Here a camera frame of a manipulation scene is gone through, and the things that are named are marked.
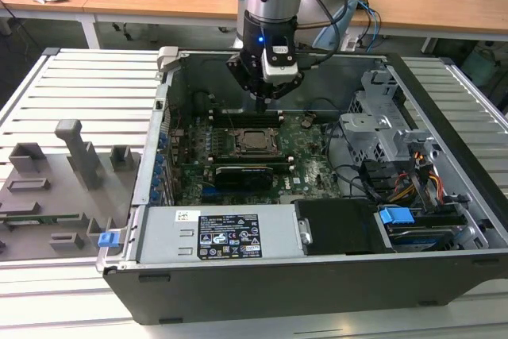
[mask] metal bracket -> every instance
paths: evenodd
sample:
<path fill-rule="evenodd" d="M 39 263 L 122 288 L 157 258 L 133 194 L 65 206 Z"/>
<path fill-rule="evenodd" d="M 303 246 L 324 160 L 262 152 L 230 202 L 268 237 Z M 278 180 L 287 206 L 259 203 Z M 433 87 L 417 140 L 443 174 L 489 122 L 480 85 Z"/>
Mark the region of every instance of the metal bracket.
<path fill-rule="evenodd" d="M 180 65 L 178 47 L 162 47 L 157 55 L 157 67 L 161 72 L 168 72 Z"/>

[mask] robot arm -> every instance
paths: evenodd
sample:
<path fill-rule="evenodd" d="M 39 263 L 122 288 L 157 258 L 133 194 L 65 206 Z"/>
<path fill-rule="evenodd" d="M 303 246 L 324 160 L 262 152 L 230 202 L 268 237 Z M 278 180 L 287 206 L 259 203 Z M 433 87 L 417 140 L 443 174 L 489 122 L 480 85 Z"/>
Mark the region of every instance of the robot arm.
<path fill-rule="evenodd" d="M 294 33 L 301 0 L 245 0 L 244 47 L 228 66 L 238 83 L 256 98 L 263 112 L 302 83 Z"/>
<path fill-rule="evenodd" d="M 323 2 L 333 15 L 342 13 L 347 5 L 348 16 L 342 14 L 337 19 L 341 20 L 337 26 L 343 33 L 351 21 L 356 0 Z M 264 112 L 272 99 L 283 97 L 303 81 L 304 73 L 298 68 L 295 49 L 297 14 L 299 22 L 321 25 L 321 28 L 317 32 L 316 29 L 298 32 L 296 40 L 315 48 L 330 49 L 339 38 L 337 27 L 329 27 L 326 33 L 323 23 L 315 23 L 328 20 L 315 0 L 245 0 L 243 48 L 228 62 L 228 67 L 241 87 L 256 100 L 258 112 Z"/>

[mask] metal slotted platform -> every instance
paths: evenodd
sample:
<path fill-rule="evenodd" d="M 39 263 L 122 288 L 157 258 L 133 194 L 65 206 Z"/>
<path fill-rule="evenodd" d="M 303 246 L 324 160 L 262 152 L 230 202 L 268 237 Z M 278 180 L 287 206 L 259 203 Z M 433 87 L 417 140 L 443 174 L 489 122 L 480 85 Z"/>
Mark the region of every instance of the metal slotted platform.
<path fill-rule="evenodd" d="M 52 133 L 61 118 L 81 119 L 83 138 L 93 141 L 97 151 L 130 144 L 142 152 L 156 92 L 155 62 L 156 52 L 145 51 L 62 49 L 43 56 L 0 112 L 0 181 L 10 172 L 8 156 L 18 141 L 37 141 L 45 152 L 67 151 Z M 439 60 L 406 62 L 487 170 L 506 175 L 502 116 L 454 67 Z M 475 141 L 479 131 L 485 137 Z M 489 141 L 495 144 L 483 144 Z M 139 326 L 96 272 L 94 258 L 0 263 L 0 337 L 506 338 L 507 296 L 508 280 L 503 279 L 444 307 Z"/>
<path fill-rule="evenodd" d="M 404 59 L 453 128 L 508 196 L 508 121 L 454 65 L 439 59 Z M 425 123 L 410 102 L 417 124 Z"/>
<path fill-rule="evenodd" d="M 37 142 L 47 154 L 67 152 L 55 127 L 80 119 L 97 152 L 128 144 L 142 153 L 157 81 L 155 51 L 61 49 L 42 56 L 0 113 L 0 181 L 18 142 Z"/>

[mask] blue latch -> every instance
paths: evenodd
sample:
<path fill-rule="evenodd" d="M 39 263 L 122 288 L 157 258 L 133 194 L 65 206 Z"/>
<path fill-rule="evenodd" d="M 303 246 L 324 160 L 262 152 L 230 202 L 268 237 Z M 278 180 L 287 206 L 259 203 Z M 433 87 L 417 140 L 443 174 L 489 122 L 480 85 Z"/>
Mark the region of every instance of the blue latch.
<path fill-rule="evenodd" d="M 414 217 L 409 208 L 386 207 L 379 212 L 383 224 L 414 224 Z"/>
<path fill-rule="evenodd" d="M 104 232 L 98 238 L 99 248 L 118 248 L 120 246 L 119 232 Z"/>

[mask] warning label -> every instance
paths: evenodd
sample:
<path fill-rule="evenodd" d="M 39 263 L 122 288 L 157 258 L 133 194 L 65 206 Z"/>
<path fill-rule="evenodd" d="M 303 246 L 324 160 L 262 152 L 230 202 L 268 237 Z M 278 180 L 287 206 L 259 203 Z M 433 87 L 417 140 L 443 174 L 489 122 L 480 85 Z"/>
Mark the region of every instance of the warning label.
<path fill-rule="evenodd" d="M 201 260 L 262 257 L 257 214 L 200 216 L 198 257 Z"/>

